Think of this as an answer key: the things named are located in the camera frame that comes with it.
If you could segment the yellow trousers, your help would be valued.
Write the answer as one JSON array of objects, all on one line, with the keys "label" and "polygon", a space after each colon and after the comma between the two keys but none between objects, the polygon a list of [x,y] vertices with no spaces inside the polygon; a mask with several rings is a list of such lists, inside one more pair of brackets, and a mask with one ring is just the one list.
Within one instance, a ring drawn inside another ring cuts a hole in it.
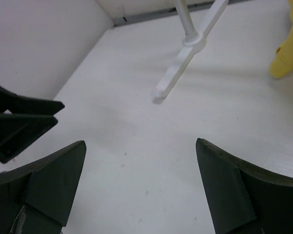
[{"label": "yellow trousers", "polygon": [[274,78],[282,78],[293,70],[293,0],[288,3],[292,27],[287,38],[278,47],[275,58],[270,64],[269,73]]}]

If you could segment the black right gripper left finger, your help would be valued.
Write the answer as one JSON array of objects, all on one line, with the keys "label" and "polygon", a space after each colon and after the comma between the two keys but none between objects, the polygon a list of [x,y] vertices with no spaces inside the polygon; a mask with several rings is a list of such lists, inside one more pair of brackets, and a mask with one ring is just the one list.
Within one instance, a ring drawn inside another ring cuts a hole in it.
[{"label": "black right gripper left finger", "polygon": [[86,143],[0,173],[0,234],[59,234],[67,225]]}]

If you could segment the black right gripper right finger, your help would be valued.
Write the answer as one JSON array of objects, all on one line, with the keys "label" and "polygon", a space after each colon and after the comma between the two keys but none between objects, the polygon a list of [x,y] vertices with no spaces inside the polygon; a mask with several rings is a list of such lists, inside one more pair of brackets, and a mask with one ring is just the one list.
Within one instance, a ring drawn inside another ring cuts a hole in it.
[{"label": "black right gripper right finger", "polygon": [[196,141],[198,166],[217,234],[293,234],[293,178]]}]

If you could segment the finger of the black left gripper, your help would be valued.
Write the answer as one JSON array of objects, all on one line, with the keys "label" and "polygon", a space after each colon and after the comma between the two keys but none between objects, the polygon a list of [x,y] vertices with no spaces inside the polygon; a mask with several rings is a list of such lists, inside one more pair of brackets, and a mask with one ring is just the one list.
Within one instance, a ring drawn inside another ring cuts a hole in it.
[{"label": "finger of the black left gripper", "polygon": [[0,113],[53,116],[64,108],[60,101],[20,96],[0,86]]},{"label": "finger of the black left gripper", "polygon": [[54,116],[0,114],[0,162],[7,163],[58,123]]}]

